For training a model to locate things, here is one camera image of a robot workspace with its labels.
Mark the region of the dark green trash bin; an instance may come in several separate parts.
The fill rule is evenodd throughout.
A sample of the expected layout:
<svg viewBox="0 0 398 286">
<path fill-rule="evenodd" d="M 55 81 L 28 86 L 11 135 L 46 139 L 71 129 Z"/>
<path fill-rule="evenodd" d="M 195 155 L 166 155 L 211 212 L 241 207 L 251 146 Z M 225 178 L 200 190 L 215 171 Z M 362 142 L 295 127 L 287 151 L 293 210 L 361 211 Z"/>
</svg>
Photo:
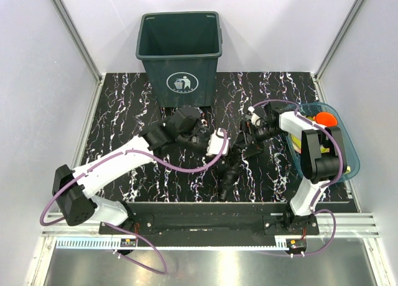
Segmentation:
<svg viewBox="0 0 398 286">
<path fill-rule="evenodd" d="M 159 106 L 211 106 L 222 46 L 220 17 L 215 11 L 143 15 L 136 57 Z"/>
</svg>

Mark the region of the aluminium frame rail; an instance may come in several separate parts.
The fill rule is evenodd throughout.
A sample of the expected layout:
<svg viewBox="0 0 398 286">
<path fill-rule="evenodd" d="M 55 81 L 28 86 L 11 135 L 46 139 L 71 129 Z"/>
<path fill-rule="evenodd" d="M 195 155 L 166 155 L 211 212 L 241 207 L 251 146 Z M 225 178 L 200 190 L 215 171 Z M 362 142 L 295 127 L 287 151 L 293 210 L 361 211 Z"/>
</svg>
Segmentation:
<svg viewBox="0 0 398 286">
<path fill-rule="evenodd" d="M 165 233 L 240 233 L 248 232 L 256 236 L 299 238 L 327 237 L 335 232 L 337 238 L 378 238 L 374 218 L 368 213 L 337 213 L 332 219 L 328 213 L 321 213 L 307 223 L 304 228 L 284 228 L 281 214 L 199 214 L 194 223 L 180 214 L 144 214 L 125 230 L 143 236 Z"/>
</svg>

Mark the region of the black trash bag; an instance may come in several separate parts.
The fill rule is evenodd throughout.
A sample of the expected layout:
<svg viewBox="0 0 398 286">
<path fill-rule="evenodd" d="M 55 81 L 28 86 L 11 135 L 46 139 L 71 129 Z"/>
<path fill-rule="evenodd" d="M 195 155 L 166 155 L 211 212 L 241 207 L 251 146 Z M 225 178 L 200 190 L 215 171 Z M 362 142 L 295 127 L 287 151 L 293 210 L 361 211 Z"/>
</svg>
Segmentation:
<svg viewBox="0 0 398 286">
<path fill-rule="evenodd" d="M 226 202 L 233 190 L 234 184 L 239 178 L 239 167 L 242 163 L 242 152 L 235 149 L 233 145 L 229 148 L 228 154 L 221 158 L 218 163 L 218 200 Z"/>
</svg>

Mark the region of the black marble pattern mat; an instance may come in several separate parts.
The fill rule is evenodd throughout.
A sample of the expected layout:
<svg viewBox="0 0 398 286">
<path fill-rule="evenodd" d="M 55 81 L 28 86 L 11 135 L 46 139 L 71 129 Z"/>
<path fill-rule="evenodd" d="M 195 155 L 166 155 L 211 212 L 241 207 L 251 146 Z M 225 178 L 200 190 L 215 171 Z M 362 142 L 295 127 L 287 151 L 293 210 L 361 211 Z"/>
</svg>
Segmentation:
<svg viewBox="0 0 398 286">
<path fill-rule="evenodd" d="M 158 162 L 129 171 L 98 195 L 126 203 L 217 203 L 223 174 L 232 166 L 238 177 L 227 187 L 227 202 L 284 206 L 301 182 L 284 135 L 266 140 L 260 154 L 246 158 L 239 149 L 214 165 L 205 149 L 212 133 L 220 128 L 234 142 L 248 107 L 265 99 L 272 101 L 274 109 L 282 109 L 288 101 L 313 103 L 321 96 L 308 72 L 219 72 L 213 104 L 198 108 L 200 118 L 194 128 L 177 142 L 156 149 Z M 145 73 L 106 74 L 93 104 L 78 164 L 105 156 L 174 113 L 173 108 L 159 105 Z"/>
</svg>

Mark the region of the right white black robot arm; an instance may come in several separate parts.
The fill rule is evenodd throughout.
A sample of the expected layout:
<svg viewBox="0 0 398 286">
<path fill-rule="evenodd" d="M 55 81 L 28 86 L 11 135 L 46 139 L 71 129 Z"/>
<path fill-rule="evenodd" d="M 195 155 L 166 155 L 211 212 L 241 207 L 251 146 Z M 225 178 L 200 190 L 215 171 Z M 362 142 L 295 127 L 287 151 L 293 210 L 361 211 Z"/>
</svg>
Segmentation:
<svg viewBox="0 0 398 286">
<path fill-rule="evenodd" d="M 272 137 L 288 134 L 300 141 L 303 178 L 277 222 L 289 234 L 302 233 L 313 223 L 320 197 L 348 167 L 341 129 L 319 124 L 303 116 L 299 109 L 299 105 L 291 111 L 274 109 L 269 100 L 250 106 L 234 144 L 247 159 L 263 153 L 265 141 Z"/>
</svg>

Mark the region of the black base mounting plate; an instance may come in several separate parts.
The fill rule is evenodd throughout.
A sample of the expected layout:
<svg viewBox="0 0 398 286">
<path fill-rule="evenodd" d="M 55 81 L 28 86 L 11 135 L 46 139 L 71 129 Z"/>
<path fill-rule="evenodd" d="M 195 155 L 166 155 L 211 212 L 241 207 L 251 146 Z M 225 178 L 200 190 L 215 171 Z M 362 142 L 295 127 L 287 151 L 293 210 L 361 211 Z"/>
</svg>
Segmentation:
<svg viewBox="0 0 398 286">
<path fill-rule="evenodd" d="M 127 210 L 131 213 L 128 220 L 119 227 L 125 227 L 134 223 L 139 217 L 150 214 L 152 216 L 162 214 L 182 215 L 191 222 L 198 222 L 195 217 L 198 215 L 237 214 L 237 215 L 282 215 L 282 226 L 284 228 L 304 228 L 307 223 L 315 219 L 313 214 L 307 216 L 295 216 L 287 203 L 128 203 Z"/>
</svg>

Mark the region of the blue transparent plastic tray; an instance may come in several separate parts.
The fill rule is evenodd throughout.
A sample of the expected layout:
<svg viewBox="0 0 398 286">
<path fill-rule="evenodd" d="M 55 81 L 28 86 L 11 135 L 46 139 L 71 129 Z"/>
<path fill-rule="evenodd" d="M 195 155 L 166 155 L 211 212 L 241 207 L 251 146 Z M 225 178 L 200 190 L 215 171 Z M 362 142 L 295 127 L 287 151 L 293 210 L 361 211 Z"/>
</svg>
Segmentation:
<svg viewBox="0 0 398 286">
<path fill-rule="evenodd" d="M 360 161 L 359 157 L 356 153 L 354 145 L 349 137 L 349 134 L 343 124 L 343 121 L 340 118 L 338 112 L 330 105 L 321 102 L 314 102 L 314 103 L 302 103 L 299 104 L 300 110 L 299 112 L 303 116 L 308 117 L 315 117 L 320 112 L 326 112 L 334 115 L 337 120 L 337 126 L 341 129 L 345 154 L 346 154 L 346 161 L 347 161 L 347 171 L 340 177 L 338 182 L 343 182 L 355 177 L 359 170 L 360 170 Z M 287 145 L 290 150 L 290 154 L 292 156 L 293 164 L 295 169 L 298 171 L 298 175 L 303 177 L 303 173 L 300 166 L 300 152 L 295 150 L 295 142 L 294 138 L 288 134 L 286 137 Z"/>
</svg>

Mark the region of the yellow plastic plate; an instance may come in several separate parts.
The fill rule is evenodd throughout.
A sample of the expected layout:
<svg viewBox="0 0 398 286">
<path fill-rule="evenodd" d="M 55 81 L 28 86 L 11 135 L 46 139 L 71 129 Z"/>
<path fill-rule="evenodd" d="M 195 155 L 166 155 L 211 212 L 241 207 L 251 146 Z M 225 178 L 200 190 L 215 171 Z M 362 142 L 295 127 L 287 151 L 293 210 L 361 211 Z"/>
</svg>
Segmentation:
<svg viewBox="0 0 398 286">
<path fill-rule="evenodd" d="M 300 154 L 302 151 L 302 144 L 301 144 L 300 139 L 291 135 L 291 140 L 292 140 L 292 145 L 293 145 L 294 150 Z"/>
</svg>

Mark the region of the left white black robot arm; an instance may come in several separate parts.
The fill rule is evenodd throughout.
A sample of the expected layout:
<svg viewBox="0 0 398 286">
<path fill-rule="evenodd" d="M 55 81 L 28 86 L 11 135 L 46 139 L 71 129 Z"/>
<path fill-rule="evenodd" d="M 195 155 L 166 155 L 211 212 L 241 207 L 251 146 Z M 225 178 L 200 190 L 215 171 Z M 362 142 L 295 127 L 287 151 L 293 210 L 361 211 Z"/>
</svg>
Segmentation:
<svg viewBox="0 0 398 286">
<path fill-rule="evenodd" d="M 112 224 L 122 234 L 129 233 L 134 227 L 134 218 L 125 204 L 99 197 L 97 193 L 124 174 L 147 164 L 161 164 L 181 173 L 198 173 L 212 167 L 224 154 L 228 138 L 224 129 L 210 132 L 200 126 L 200 117 L 197 108 L 178 108 L 173 115 L 144 126 L 124 145 L 95 161 L 75 168 L 60 166 L 55 171 L 53 198 L 48 206 L 56 203 L 69 226 L 93 220 Z M 197 150 L 211 161 L 198 168 L 181 168 L 155 155 L 170 145 Z"/>
</svg>

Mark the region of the orange plastic cup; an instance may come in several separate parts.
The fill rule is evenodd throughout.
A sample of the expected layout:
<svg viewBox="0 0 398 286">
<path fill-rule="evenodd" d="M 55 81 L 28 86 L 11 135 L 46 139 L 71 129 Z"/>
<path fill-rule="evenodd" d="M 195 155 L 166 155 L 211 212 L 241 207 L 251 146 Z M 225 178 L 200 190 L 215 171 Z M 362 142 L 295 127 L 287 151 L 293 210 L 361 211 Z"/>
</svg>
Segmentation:
<svg viewBox="0 0 398 286">
<path fill-rule="evenodd" d="M 338 125 L 337 118 L 333 114 L 325 111 L 319 112 L 317 115 L 313 117 L 313 120 L 317 124 L 323 125 L 325 127 L 332 127 Z"/>
</svg>

